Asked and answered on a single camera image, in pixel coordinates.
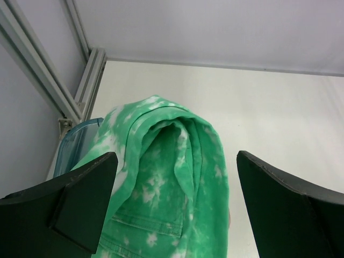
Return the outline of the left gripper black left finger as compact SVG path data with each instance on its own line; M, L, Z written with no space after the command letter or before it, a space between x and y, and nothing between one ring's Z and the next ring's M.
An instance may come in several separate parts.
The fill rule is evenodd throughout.
M91 257L113 188L114 152L1 199L1 257Z

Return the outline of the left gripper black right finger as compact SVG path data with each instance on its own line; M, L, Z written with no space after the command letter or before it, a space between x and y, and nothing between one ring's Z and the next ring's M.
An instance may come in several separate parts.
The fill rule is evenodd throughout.
M343 194L247 151L236 157L260 257L343 257Z

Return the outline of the green white patterned trousers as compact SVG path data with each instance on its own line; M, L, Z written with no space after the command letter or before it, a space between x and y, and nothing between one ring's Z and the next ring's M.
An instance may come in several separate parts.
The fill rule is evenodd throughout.
M82 166L118 158L95 257L226 257L229 186L212 125L160 96L114 107Z

